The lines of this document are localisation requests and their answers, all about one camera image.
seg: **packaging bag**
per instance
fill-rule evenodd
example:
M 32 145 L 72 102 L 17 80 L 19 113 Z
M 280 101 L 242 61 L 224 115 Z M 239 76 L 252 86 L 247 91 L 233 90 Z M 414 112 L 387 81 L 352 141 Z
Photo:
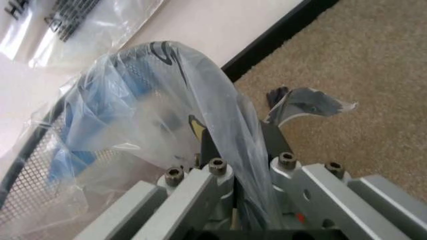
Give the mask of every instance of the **packaging bag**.
M 255 108 L 200 52 L 177 42 L 143 44 L 99 58 L 65 89 L 46 116 L 33 115 L 29 138 L 8 155 L 0 239 L 72 238 L 136 181 L 193 167 L 205 128 L 241 185 L 238 210 L 248 228 L 283 227 Z M 301 89 L 285 96 L 293 106 L 321 93 Z M 317 103 L 337 103 L 322 94 L 328 101 Z M 335 114 L 350 109 L 333 107 Z M 278 111 L 269 120 L 291 115 Z
M 0 52 L 72 72 L 123 46 L 163 0 L 2 0 Z

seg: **gray metal bar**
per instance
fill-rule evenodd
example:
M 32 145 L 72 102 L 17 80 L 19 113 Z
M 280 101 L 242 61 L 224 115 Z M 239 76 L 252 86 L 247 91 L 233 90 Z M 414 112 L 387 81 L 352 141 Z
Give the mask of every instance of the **gray metal bar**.
M 352 180 L 348 187 L 406 235 L 427 239 L 427 206 L 380 175 Z
M 349 239 L 408 239 L 321 164 L 297 170 L 289 196 L 315 227 L 338 227 Z
M 194 168 L 132 239 L 182 239 L 203 228 L 219 199 L 217 179 Z
M 74 239 L 130 239 L 166 198 L 165 189 L 139 181 Z

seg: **black lettering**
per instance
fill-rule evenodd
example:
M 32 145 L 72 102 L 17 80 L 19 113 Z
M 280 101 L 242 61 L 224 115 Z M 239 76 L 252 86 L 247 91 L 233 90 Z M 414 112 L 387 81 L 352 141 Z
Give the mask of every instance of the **black lettering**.
M 10 9 L 5 7 L 4 10 L 6 11 L 6 13 L 8 13 L 9 15 L 11 15 L 15 20 L 18 20 L 18 15 L 16 14 L 16 12 L 18 12 L 19 15 L 22 14 L 23 9 L 17 5 L 15 5 L 15 2 L 8 2 L 10 5 Z
M 22 8 L 25 8 L 25 4 L 28 5 L 29 0 L 16 0 L 16 3 Z

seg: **yellow graphic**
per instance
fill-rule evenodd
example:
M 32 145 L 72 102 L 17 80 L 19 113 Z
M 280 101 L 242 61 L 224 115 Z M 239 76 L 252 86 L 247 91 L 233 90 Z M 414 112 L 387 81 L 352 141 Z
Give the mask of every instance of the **yellow graphic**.
M 190 124 L 191 130 L 195 137 L 199 140 L 199 142 L 201 142 L 202 133 L 203 130 L 206 129 L 206 126 L 204 126 L 194 115 L 188 116 L 188 123 Z

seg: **metal mesh panel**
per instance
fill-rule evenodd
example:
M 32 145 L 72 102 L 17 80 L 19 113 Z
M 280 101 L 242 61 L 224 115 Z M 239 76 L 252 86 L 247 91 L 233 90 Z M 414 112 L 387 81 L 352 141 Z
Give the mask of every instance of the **metal mesh panel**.
M 62 113 L 47 130 L 26 161 L 1 208 L 0 229 L 10 222 L 19 222 L 29 216 L 37 216 L 38 214 L 42 216 L 43 212 L 49 206 L 56 204 L 55 200 L 66 190 L 60 186 L 60 182 L 48 181 L 55 149 L 58 148 L 58 145 L 62 144 L 61 134 L 64 125 L 65 114 Z M 91 170 L 110 164 L 117 159 L 116 155 L 118 152 L 106 149 L 93 153 L 96 156 L 96 161 L 85 169 L 82 175 L 90 174 Z M 81 226 L 75 226 L 75 228 L 77 228 L 75 232 L 78 233 Z M 34 231 L 23 236 L 7 239 L 46 240 L 61 239 L 62 237 L 60 232 L 52 234 L 45 231 Z

